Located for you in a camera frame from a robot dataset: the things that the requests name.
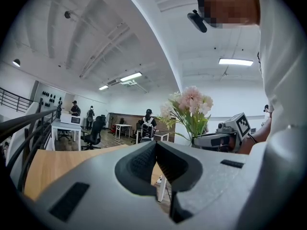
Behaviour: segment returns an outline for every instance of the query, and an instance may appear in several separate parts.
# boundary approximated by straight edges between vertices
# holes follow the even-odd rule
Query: pink flower
[[[195,113],[196,113],[196,109],[197,109],[198,107],[199,107],[199,103],[196,102],[196,101],[193,100],[193,99],[190,99],[190,108],[189,108],[190,113],[195,114]]]
[[[185,89],[181,98],[177,100],[179,103],[179,108],[184,110],[185,108],[189,108],[190,110],[196,109],[198,105],[202,102],[203,95],[196,88],[196,86],[191,86]]]

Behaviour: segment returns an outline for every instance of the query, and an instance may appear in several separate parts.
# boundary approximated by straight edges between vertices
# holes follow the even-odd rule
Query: air vent
[[[108,82],[107,84],[108,84],[108,86],[113,86],[113,85],[119,84],[119,83],[120,83],[120,81],[117,81],[116,79],[114,79],[114,80]]]

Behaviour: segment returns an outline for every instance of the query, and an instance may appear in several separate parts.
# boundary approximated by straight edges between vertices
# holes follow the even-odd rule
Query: ceiling lamp
[[[16,65],[16,66],[18,66],[18,67],[20,67],[20,60],[19,60],[19,59],[15,59],[15,60],[13,61],[13,64]]]
[[[71,18],[71,13],[69,11],[66,11],[64,13],[64,16],[65,16],[66,19],[70,19]]]
[[[107,89],[109,86],[102,86],[99,90],[105,90],[105,89]]]
[[[219,64],[220,65],[241,65],[250,67],[254,61],[252,60],[242,60],[242,59],[226,59],[221,58]]]
[[[141,75],[142,75],[142,74],[141,74],[140,72],[137,72],[137,73],[134,73],[134,74],[132,74],[132,75],[130,75],[130,76],[127,76],[127,77],[121,79],[121,81],[122,81],[122,82],[126,82],[126,81],[128,81],[128,80],[131,80],[131,79],[140,77]]]

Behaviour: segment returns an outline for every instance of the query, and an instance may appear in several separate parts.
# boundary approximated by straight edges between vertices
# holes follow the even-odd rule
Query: ceiling light
[[[102,86],[99,90],[105,90],[105,89],[107,89],[109,86]]]
[[[241,66],[251,66],[254,61],[251,60],[242,60],[242,59],[220,59],[220,65],[241,65]]]
[[[135,73],[135,74],[132,74],[132,75],[130,75],[130,76],[127,76],[127,77],[121,79],[121,81],[122,81],[122,82],[125,82],[125,81],[128,81],[128,80],[130,80],[130,79],[134,79],[134,78],[140,77],[141,75],[142,75],[142,74],[141,74],[140,72],[137,72],[137,73]]]
[[[15,59],[15,60],[13,61],[13,64],[16,65],[16,66],[18,66],[18,67],[20,67],[20,60],[19,60],[19,59]]]

